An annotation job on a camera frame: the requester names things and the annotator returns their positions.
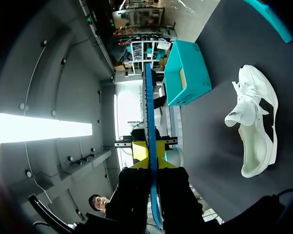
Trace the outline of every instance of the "teal object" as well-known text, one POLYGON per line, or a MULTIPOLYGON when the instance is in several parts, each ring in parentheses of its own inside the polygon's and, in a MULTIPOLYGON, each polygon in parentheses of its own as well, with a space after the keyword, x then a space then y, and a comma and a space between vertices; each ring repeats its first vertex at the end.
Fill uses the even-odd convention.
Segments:
POLYGON ((197 44, 176 40, 164 70, 168 105, 187 105, 211 90, 209 74, 197 44), (186 87, 182 87, 183 68, 186 87))
POLYGON ((163 58, 165 56, 165 54, 166 54, 165 50, 159 49, 158 52, 157 52, 156 59, 160 60, 161 58, 163 58))
POLYGON ((289 43, 293 40, 292 35, 288 31, 287 27, 279 19, 279 17, 273 12, 273 10, 268 6, 260 3, 258 0, 244 0, 249 5, 254 7, 265 19, 275 28, 279 33, 280 37, 285 43, 289 43))

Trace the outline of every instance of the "black pad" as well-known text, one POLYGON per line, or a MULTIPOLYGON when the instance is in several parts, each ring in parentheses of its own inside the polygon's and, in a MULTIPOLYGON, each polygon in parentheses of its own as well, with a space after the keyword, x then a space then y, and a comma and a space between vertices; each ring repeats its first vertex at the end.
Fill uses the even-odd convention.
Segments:
MULTIPOLYGON (((181 108, 185 168, 195 189, 221 218, 229 220, 262 196, 293 187, 293 41, 286 44, 244 1, 223 0, 197 43, 213 90, 181 108), (238 126, 228 128, 224 123, 236 105, 231 81, 238 81, 244 64, 262 71, 279 100, 276 163, 253 178, 241 176, 243 144, 238 126)), ((281 202, 290 198, 286 195, 281 202)))

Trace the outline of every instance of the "fluorescent light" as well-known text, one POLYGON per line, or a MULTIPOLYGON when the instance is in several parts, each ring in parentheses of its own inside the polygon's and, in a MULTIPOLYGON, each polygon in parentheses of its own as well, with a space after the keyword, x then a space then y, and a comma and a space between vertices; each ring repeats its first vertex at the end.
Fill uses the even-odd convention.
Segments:
POLYGON ((91 123, 60 121, 60 137, 83 137, 92 135, 91 123))
POLYGON ((124 4, 125 4, 126 0, 123 1, 122 5, 119 7, 119 10, 122 10, 124 4))
POLYGON ((0 142, 59 138, 59 120, 0 114, 0 142))
POLYGON ((92 135, 92 124, 0 114, 0 143, 92 135))

